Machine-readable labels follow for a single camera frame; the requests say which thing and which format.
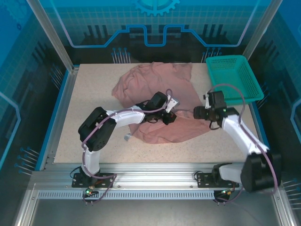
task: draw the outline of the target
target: gear logo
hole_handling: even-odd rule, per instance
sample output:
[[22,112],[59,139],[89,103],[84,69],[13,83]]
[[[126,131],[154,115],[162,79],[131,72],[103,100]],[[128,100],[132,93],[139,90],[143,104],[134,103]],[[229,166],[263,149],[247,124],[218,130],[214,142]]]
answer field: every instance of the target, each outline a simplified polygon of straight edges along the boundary
[[148,16],[158,14],[163,16],[164,13],[169,13],[170,9],[175,9],[176,3],[180,3],[180,0],[134,0],[133,3],[141,13]]
[[27,15],[25,0],[0,0],[0,6],[5,6],[9,14],[20,23]]

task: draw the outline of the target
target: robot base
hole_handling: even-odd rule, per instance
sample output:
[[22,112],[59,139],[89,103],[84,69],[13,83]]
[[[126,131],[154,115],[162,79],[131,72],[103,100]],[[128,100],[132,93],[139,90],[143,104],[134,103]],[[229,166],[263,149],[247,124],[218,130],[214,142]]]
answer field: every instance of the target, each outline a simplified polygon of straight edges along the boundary
[[198,188],[232,188],[239,187],[238,183],[229,180],[220,180],[218,183],[214,180],[212,173],[197,173]]
[[[106,177],[113,175],[113,173],[100,173],[98,172],[96,176]],[[95,188],[108,188],[110,186],[112,178],[109,179],[96,179],[87,176],[84,173],[75,173],[73,176],[72,187],[77,188],[87,188],[89,186],[94,186]]]

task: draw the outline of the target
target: black mounting plate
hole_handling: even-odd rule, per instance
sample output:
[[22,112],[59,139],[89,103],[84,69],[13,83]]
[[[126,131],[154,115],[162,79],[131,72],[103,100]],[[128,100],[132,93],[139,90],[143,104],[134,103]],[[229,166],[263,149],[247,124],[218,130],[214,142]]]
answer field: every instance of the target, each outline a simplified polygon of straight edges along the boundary
[[219,184],[214,182],[212,173],[197,173],[196,179],[198,182],[198,188],[232,188],[233,182],[229,180],[221,180]]
[[[111,176],[113,173],[100,173],[98,176],[100,177],[106,177]],[[95,185],[95,188],[108,188],[110,186],[112,178],[109,179],[98,179]],[[81,173],[75,173],[73,175],[73,181],[72,181],[72,187],[81,187],[81,188],[88,188],[91,186],[90,183],[87,183],[87,180],[84,180],[83,174]]]

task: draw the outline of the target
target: glass panel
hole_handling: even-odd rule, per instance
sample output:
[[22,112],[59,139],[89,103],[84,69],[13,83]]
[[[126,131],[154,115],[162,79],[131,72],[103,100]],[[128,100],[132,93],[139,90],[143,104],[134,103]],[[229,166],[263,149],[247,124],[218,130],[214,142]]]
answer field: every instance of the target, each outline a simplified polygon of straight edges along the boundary
[[14,223],[66,69],[26,1],[0,6],[0,225],[7,226]]
[[242,54],[269,2],[41,1],[74,64],[205,62]]
[[[271,150],[282,154],[283,181],[291,181],[285,186],[293,208],[300,208],[301,181],[300,7],[299,1],[282,2],[249,61],[265,94],[257,107]],[[296,213],[301,219],[300,210]]]

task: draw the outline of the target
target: metal post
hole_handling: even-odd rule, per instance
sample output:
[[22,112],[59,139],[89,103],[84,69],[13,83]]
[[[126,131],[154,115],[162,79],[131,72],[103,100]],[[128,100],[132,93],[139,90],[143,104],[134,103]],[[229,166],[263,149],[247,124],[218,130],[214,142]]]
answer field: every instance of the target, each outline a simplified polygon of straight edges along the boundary
[[27,3],[29,4],[30,8],[41,24],[43,30],[45,31],[47,37],[55,48],[66,69],[72,73],[74,68],[73,63],[69,58],[68,53],[66,52],[41,3],[39,2],[39,0],[27,0]]
[[246,49],[244,50],[243,55],[247,58],[247,60],[250,59],[252,53],[254,52],[260,39],[266,32],[281,3],[282,0],[272,0],[265,10],[265,13],[262,16],[257,28],[255,29],[253,36],[251,37]]

